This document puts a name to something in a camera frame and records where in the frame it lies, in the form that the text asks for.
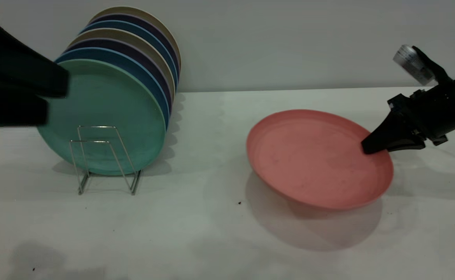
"teal plate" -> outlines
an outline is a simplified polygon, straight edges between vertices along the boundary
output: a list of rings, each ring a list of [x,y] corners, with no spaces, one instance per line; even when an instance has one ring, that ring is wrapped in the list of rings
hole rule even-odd
[[[157,158],[165,139],[165,120],[151,92],[126,71],[111,64],[75,59],[59,64],[70,73],[65,99],[48,99],[49,116],[39,133],[61,158],[72,163],[70,140],[78,140],[78,126],[115,126],[119,129],[135,170]],[[115,129],[80,128],[82,140],[109,141],[125,174],[133,173]],[[85,169],[79,143],[73,143],[76,165]],[[90,172],[119,175],[110,146],[83,144]]]

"dish rack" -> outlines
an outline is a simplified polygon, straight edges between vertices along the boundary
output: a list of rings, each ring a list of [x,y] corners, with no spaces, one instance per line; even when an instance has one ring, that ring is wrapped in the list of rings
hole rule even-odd
[[[124,170],[122,169],[122,166],[121,166],[121,163],[119,161],[119,159],[117,158],[117,155],[115,154],[115,150],[114,150],[114,147],[112,145],[112,143],[108,140],[82,140],[81,138],[81,129],[114,129],[115,132],[117,133],[117,136],[119,137],[119,141],[121,142],[121,145],[122,145],[122,148],[124,150],[124,152],[126,153],[126,157],[128,158],[128,161],[129,161],[129,164],[131,166],[131,168],[133,169],[133,173],[134,173],[134,179],[133,179],[133,182],[129,184],[129,181],[126,177],[126,175],[124,174]],[[79,137],[78,140],[71,140],[69,142],[69,147],[70,147],[70,154],[72,156],[72,163],[73,163],[73,168],[75,169],[75,174],[76,174],[76,177],[77,177],[77,181],[79,183],[79,195],[82,195],[84,193],[84,190],[86,189],[86,184],[88,182],[88,179],[89,177],[91,177],[91,175],[93,174],[92,172],[89,172],[89,168],[88,168],[88,162],[86,161],[86,155],[84,153],[84,143],[95,143],[95,144],[101,144],[101,145],[108,145],[108,147],[110,148],[110,150],[112,151],[112,154],[114,155],[114,158],[115,158],[115,161],[117,162],[117,165],[119,166],[119,169],[121,171],[121,174],[122,174],[122,177],[124,178],[124,181],[126,181],[126,184],[129,188],[129,191],[131,193],[131,195],[135,195],[136,194],[136,189],[137,189],[137,184],[139,183],[139,178],[141,177],[141,173],[142,173],[142,170],[137,170],[135,169],[134,165],[133,165],[133,162],[131,161],[130,157],[129,157],[129,154],[128,154],[128,151],[126,149],[126,145],[124,145],[124,142],[122,141],[122,137],[121,137],[121,134],[119,133],[119,129],[116,127],[116,126],[78,126],[77,127],[77,135]],[[84,159],[84,165],[85,165],[85,174],[84,174],[84,177],[80,178],[79,176],[79,171],[77,169],[77,165],[75,163],[75,157],[74,157],[74,151],[72,149],[72,145],[74,143],[79,143],[80,144],[80,150],[82,151],[82,158]]]

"pink plate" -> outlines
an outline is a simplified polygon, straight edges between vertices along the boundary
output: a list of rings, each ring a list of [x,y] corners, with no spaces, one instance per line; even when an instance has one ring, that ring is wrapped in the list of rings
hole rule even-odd
[[[247,154],[257,175],[282,195],[319,208],[352,209],[378,199],[393,178],[386,150],[362,151],[368,135],[337,115],[287,110],[252,128]]]

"table surface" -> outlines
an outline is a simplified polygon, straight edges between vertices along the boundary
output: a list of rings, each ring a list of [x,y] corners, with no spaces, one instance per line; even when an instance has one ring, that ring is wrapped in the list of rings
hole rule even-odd
[[[131,196],[121,177],[77,194],[34,128],[0,129],[0,280],[455,280],[455,131],[392,152],[377,202],[322,212],[252,172],[249,130],[281,110],[375,129],[418,87],[179,94],[165,147]]]

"black object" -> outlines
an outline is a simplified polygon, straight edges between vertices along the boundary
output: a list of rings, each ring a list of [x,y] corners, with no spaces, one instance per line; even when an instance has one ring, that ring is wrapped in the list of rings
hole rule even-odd
[[[64,97],[69,73],[0,27],[0,126],[44,124],[48,103]]]
[[[409,97],[399,94],[388,100],[391,112],[362,141],[366,154],[384,149],[423,149],[426,139],[440,145],[448,140],[445,134],[455,130],[455,80],[420,49],[413,49],[439,85],[428,91],[418,90]]]

